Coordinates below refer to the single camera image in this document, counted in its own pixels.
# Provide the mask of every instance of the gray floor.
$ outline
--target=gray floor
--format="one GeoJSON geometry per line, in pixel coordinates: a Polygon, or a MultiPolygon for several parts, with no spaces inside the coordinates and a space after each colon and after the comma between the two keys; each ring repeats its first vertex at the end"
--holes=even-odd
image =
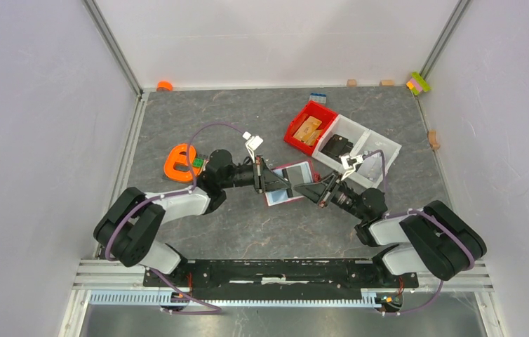
{"type": "MultiPolygon", "coordinates": [[[[283,135],[312,91],[325,93],[330,109],[403,146],[389,170],[390,211],[446,200],[422,116],[404,87],[151,93],[128,186],[144,192],[184,187],[165,178],[163,163],[175,145],[187,142],[196,129],[212,121],[234,122],[264,138],[258,152],[269,167],[306,159],[283,142],[283,135]]],[[[201,154],[227,149],[236,162],[246,156],[243,138],[224,126],[206,129],[195,146],[201,154]]],[[[317,161],[314,168],[329,171],[317,161]]],[[[378,249],[359,242],[353,229],[357,223],[333,205],[319,209],[306,199],[267,207],[262,195],[244,187],[228,190],[227,201],[212,214],[162,225],[158,239],[188,258],[371,257],[378,249]]]]}
{"type": "MultiPolygon", "coordinates": [[[[406,294],[416,307],[428,294],[406,294]]],[[[472,293],[442,294],[423,311],[385,317],[363,308],[224,308],[219,316],[176,316],[157,307],[92,305],[81,336],[382,336],[482,337],[481,316],[472,293]]]]}
{"type": "MultiPolygon", "coordinates": [[[[283,142],[288,123],[312,89],[183,91],[152,93],[140,131],[129,186],[145,192],[183,187],[164,178],[171,148],[188,141],[201,125],[233,121],[264,138],[259,150],[271,167],[307,157],[283,142]]],[[[417,103],[405,88],[318,88],[329,108],[400,143],[389,170],[391,211],[446,201],[445,188],[429,148],[417,103]]],[[[235,161],[246,152],[243,140],[224,127],[205,131],[196,141],[204,154],[230,150],[235,161]]],[[[328,169],[314,162],[321,173],[328,169]]],[[[229,190],[215,213],[161,226],[159,239],[188,258],[369,257],[361,245],[357,219],[307,200],[267,207],[251,187],[229,190]]],[[[407,293],[405,309],[423,304],[428,293],[407,293]]],[[[170,317],[155,307],[92,305],[82,336],[484,336],[472,293],[442,293],[430,307],[402,317],[381,318],[362,308],[224,308],[224,314],[170,317]]]]}

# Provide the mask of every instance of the gray marble surface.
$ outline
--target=gray marble surface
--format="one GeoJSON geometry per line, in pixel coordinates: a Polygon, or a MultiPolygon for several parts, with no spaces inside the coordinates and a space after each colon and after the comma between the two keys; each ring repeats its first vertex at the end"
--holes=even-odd
{"type": "MultiPolygon", "coordinates": [[[[388,174],[389,211],[446,201],[422,116],[404,87],[151,93],[128,186],[143,192],[183,188],[165,177],[163,163],[174,146],[213,121],[233,121],[261,136],[264,143],[258,153],[269,167],[307,159],[285,143],[283,135],[311,92],[325,93],[327,107],[403,146],[388,174]]],[[[246,156],[243,142],[236,131],[214,126],[200,133],[194,145],[201,154],[227,149],[239,162],[246,156]]],[[[313,164],[321,174],[330,171],[315,160],[313,164]]],[[[187,258],[371,257],[380,250],[360,243],[354,231],[357,223],[334,205],[319,209],[307,199],[268,207],[264,196],[243,187],[227,190],[227,201],[212,214],[163,224],[157,238],[187,258]]]]}

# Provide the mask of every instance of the pink block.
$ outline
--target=pink block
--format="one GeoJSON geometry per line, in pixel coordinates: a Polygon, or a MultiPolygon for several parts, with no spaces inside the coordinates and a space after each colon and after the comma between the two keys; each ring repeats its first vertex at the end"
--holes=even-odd
{"type": "Polygon", "coordinates": [[[419,91],[420,93],[424,92],[424,89],[422,88],[422,86],[415,79],[410,79],[409,82],[413,84],[413,86],[417,89],[417,91],[419,91]]]}

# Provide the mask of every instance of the orange cap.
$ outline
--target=orange cap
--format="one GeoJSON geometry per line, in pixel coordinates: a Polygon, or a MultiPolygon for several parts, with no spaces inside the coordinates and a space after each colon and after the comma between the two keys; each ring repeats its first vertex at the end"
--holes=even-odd
{"type": "Polygon", "coordinates": [[[172,91],[173,86],[170,82],[161,81],[157,84],[157,91],[172,91]]]}

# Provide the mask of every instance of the blue lego brick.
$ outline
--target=blue lego brick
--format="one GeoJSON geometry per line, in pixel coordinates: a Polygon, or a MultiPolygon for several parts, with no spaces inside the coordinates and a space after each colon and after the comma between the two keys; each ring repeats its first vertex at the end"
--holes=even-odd
{"type": "Polygon", "coordinates": [[[326,95],[323,93],[310,93],[310,100],[322,105],[326,105],[326,95]]]}

